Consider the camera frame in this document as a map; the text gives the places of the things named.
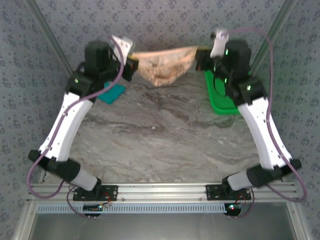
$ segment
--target teal sponge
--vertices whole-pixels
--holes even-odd
[[[106,82],[104,84],[104,87],[108,87],[110,85],[109,82]],[[121,94],[125,92],[126,88],[125,86],[115,84],[109,91],[100,94],[98,96],[98,99],[101,101],[107,103],[107,104],[112,104],[118,97],[120,97]]]

